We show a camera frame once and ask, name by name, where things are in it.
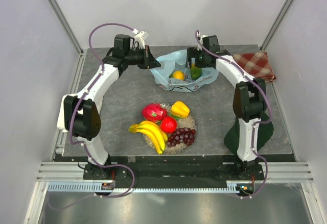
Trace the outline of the orange yellow fake mango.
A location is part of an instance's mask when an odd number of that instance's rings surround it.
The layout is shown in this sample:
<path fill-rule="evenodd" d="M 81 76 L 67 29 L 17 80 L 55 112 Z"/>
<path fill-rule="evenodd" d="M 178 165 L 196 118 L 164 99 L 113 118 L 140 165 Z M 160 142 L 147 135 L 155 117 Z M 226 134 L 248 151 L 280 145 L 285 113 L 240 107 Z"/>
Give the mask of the orange yellow fake mango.
<path fill-rule="evenodd" d="M 197 80 L 201 76 L 202 76 L 202 69 L 196 67 L 196 65 L 195 65 L 195 59 L 192 58 L 191 59 L 191 78 L 193 80 Z"/>

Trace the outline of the yellow fake lemon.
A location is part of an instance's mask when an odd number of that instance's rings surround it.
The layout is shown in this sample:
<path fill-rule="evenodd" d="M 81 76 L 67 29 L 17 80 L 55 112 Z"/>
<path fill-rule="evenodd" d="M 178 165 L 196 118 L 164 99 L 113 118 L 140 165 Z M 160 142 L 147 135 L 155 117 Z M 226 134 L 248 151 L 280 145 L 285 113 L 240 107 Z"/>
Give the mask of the yellow fake lemon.
<path fill-rule="evenodd" d="M 184 77 L 184 73 L 180 70 L 176 70 L 173 72 L 172 74 L 172 78 L 174 79 L 178 79 L 178 80 L 184 80 L 185 77 Z"/>

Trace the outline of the light blue plastic bag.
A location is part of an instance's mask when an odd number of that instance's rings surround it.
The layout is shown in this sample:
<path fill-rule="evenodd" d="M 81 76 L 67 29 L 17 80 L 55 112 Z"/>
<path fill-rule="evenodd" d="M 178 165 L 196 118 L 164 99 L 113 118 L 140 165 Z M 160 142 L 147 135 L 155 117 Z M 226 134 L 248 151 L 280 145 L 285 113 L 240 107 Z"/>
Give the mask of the light blue plastic bag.
<path fill-rule="evenodd" d="M 151 69 L 155 83 L 165 91 L 175 92 L 195 92 L 204 85 L 209 85 L 214 82 L 219 72 L 210 67 L 203 68 L 202 75 L 193 80 L 191 70 L 186 68 L 186 50 L 175 51 L 156 58 L 161 64 L 160 68 Z M 179 80 L 171 77 L 173 72 L 181 71 L 184 74 L 184 79 Z"/>

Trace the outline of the red fake dragon fruit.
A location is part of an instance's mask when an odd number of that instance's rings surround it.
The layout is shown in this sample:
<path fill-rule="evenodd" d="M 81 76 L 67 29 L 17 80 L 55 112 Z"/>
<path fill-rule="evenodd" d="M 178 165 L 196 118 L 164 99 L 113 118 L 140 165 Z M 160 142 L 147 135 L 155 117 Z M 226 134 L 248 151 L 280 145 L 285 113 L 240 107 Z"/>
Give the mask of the red fake dragon fruit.
<path fill-rule="evenodd" d="M 157 123 L 162 121 L 167 115 L 167 110 L 161 104 L 148 104 L 142 110 L 145 119 Z"/>

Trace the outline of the yellow fake bell pepper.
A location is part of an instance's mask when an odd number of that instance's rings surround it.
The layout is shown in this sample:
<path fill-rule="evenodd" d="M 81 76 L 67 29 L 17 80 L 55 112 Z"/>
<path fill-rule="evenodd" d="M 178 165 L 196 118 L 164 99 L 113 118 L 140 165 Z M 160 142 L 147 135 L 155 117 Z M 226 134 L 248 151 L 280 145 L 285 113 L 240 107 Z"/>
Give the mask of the yellow fake bell pepper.
<path fill-rule="evenodd" d="M 190 113 L 190 109 L 185 103 L 177 101 L 171 106 L 170 112 L 175 117 L 187 118 Z"/>

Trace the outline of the red fake tomato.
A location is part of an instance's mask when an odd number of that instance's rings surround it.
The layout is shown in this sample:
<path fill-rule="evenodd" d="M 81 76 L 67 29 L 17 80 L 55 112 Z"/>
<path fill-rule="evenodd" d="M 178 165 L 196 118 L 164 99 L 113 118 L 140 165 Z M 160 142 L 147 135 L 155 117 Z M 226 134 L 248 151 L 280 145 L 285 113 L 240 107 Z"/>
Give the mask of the red fake tomato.
<path fill-rule="evenodd" d="M 177 121 L 170 117 L 170 116 L 166 116 L 160 124 L 160 129 L 167 133 L 167 134 L 172 134 L 177 128 Z"/>

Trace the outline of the yellow fake banana bunch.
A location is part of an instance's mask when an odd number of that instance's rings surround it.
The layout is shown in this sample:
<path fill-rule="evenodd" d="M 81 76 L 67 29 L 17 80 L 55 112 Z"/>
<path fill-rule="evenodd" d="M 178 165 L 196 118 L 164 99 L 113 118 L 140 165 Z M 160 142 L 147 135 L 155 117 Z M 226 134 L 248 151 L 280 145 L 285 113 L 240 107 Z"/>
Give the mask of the yellow fake banana bunch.
<path fill-rule="evenodd" d="M 139 124 L 132 124 L 128 131 L 133 134 L 141 133 L 146 135 L 152 141 L 159 155 L 165 151 L 168 136 L 160 129 L 156 123 L 145 120 Z"/>

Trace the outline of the dark purple fake grapes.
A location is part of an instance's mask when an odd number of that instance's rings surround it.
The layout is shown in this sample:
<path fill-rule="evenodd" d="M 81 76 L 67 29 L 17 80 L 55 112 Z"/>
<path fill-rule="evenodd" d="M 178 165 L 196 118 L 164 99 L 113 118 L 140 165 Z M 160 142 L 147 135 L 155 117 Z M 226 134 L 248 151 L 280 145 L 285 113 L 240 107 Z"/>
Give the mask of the dark purple fake grapes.
<path fill-rule="evenodd" d="M 190 146 L 195 142 L 196 130 L 191 128 L 177 128 L 166 142 L 168 147 L 184 144 Z"/>

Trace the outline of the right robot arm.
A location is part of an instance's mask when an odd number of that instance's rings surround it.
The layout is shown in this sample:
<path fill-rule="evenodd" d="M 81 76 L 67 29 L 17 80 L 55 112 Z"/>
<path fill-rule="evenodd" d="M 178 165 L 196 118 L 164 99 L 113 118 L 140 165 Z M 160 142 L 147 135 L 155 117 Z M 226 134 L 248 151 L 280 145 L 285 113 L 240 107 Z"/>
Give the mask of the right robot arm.
<path fill-rule="evenodd" d="M 234 87 L 232 108 L 239 125 L 234 174 L 238 179 L 245 180 L 259 165 L 260 123 L 267 108 L 265 81 L 247 73 L 228 51 L 220 50 L 216 35 L 202 35 L 197 30 L 195 38 L 198 46 L 188 48 L 188 66 L 215 68 Z"/>

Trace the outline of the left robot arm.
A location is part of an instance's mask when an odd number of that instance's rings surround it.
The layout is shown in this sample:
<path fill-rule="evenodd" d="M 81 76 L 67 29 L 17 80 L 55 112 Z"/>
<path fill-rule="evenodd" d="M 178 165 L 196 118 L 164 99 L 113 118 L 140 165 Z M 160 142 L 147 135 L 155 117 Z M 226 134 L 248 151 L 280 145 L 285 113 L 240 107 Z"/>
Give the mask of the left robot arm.
<path fill-rule="evenodd" d="M 133 37 L 116 35 L 114 46 L 101 59 L 98 71 L 87 85 L 78 93 L 67 94 L 62 98 L 57 127 L 68 133 L 72 145 L 82 146 L 87 153 L 83 175 L 85 180 L 106 180 L 112 174 L 110 155 L 99 136 L 104 94 L 128 66 L 136 65 L 140 69 L 160 67 L 145 44 L 147 37 L 146 31 Z"/>

